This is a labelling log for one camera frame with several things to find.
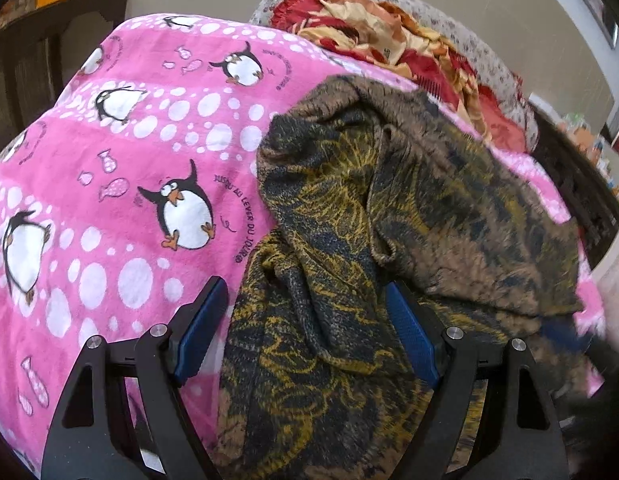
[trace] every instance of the black and yellow patterned cloth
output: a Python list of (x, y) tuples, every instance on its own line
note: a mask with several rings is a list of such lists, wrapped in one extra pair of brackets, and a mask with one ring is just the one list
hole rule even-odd
[[(258, 179), (278, 228), (251, 255), (227, 337), (212, 454), (225, 479), (388, 478), (431, 397), (387, 317), (388, 280), (489, 340), (579, 309), (574, 224), (555, 225), (422, 92), (327, 79), (273, 120)], [(529, 341), (558, 384), (575, 373)]]

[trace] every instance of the silver screw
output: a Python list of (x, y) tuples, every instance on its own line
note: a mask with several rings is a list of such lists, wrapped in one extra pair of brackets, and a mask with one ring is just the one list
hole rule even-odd
[(94, 348), (98, 348), (100, 343), (102, 343), (102, 337), (99, 335), (93, 335), (87, 340), (87, 348), (91, 348), (93, 350)]
[(457, 326), (450, 326), (445, 333), (450, 339), (462, 339), (465, 333)]
[(522, 352), (523, 350), (525, 350), (527, 348), (527, 345), (525, 344), (525, 341), (523, 341), (522, 339), (512, 339), (512, 346), (514, 350), (518, 350), (518, 352)]
[(158, 323), (149, 329), (149, 333), (154, 337), (160, 337), (167, 332), (167, 325), (165, 323)]

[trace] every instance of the pink bedsheet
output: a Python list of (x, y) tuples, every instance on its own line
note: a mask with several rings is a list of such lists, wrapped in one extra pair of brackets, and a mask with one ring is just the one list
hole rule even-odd
[[(137, 337), (214, 274), (235, 300), (249, 251), (273, 226), (257, 193), (260, 139), (274, 114), (342, 72), (416, 87), (278, 30), (154, 14), (118, 27), (22, 134), (0, 163), (0, 429), (37, 472), (89, 336)], [(494, 154), (555, 221), (569, 218), (530, 156)], [(602, 319), (584, 259), (578, 293), (579, 325)], [(206, 445), (229, 317), (181, 391)]]

